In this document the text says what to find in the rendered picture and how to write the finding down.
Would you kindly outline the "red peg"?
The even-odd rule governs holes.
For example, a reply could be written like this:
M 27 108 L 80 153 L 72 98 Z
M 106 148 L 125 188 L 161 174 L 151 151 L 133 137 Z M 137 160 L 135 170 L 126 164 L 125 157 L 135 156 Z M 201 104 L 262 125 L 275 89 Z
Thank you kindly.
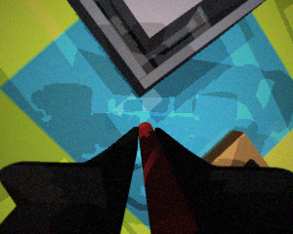
M 196 222 L 152 125 L 139 125 L 150 234 L 194 234 Z

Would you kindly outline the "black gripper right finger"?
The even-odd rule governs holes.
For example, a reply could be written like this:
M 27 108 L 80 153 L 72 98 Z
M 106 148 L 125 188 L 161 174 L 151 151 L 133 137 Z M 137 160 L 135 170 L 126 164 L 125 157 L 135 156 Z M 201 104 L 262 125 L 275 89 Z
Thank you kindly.
M 154 129 L 196 222 L 196 231 L 217 193 L 283 192 L 293 190 L 293 172 L 284 168 L 213 166 L 160 128 Z M 196 233 L 194 232 L 194 234 Z

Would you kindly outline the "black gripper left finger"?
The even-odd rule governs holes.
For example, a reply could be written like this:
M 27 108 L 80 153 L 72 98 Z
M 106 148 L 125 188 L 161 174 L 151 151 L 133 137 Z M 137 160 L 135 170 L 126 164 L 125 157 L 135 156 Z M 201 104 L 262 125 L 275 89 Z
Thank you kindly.
M 85 163 L 23 161 L 0 170 L 15 204 L 66 202 L 96 206 L 102 234 L 121 234 L 138 152 L 139 127 Z

